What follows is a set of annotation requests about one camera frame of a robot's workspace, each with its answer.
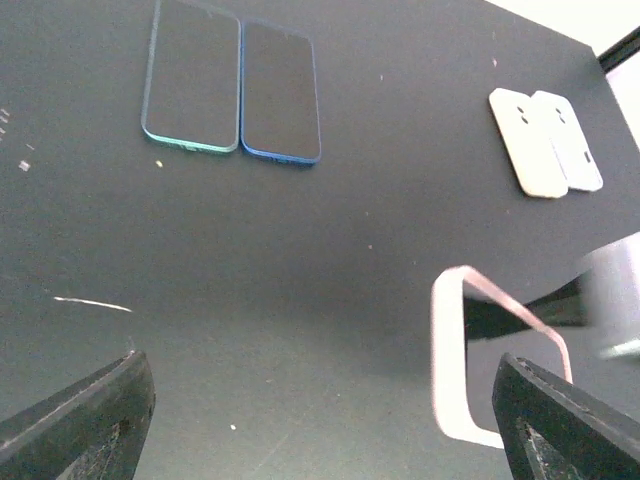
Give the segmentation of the teal phone without case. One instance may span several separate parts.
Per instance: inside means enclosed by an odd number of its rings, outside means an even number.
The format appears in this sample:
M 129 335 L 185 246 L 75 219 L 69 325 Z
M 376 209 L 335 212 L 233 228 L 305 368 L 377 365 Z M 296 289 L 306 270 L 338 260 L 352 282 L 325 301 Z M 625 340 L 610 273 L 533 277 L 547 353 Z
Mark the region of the teal phone without case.
M 158 1 L 141 110 L 148 138 L 229 154 L 239 143 L 241 23 L 199 1 Z

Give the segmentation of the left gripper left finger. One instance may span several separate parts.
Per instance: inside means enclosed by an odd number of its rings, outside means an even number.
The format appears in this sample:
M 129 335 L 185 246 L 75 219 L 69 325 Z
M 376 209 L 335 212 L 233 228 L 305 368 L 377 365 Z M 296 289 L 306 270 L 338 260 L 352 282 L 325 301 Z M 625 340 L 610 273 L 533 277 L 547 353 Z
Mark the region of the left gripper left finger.
M 1 422 L 3 479 L 132 479 L 156 404 L 147 357 L 124 357 Z

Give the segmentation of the blue phone without case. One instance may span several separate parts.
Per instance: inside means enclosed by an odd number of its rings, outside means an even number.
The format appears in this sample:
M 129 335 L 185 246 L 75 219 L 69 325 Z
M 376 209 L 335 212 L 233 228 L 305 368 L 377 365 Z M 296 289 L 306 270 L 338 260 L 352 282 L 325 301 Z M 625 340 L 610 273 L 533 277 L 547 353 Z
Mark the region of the blue phone without case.
M 308 37 L 265 22 L 242 26 L 241 124 L 256 157 L 314 165 L 321 137 L 314 49 Z

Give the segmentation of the lavender phone case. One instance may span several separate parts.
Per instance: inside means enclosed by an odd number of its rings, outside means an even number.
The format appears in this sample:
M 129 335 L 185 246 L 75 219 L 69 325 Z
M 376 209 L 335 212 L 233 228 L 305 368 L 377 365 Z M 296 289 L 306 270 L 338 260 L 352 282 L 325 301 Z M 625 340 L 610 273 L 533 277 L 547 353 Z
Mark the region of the lavender phone case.
M 603 178 L 570 101 L 542 90 L 535 91 L 531 98 L 546 122 L 568 187 L 584 192 L 600 190 Z

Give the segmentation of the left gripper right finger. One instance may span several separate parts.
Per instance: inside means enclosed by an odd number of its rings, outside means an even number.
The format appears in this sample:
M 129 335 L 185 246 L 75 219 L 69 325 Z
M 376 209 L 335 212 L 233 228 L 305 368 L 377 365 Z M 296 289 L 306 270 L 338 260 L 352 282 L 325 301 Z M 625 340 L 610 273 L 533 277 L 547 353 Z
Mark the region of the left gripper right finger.
M 514 479 L 637 479 L 639 423 L 506 353 L 492 405 Z

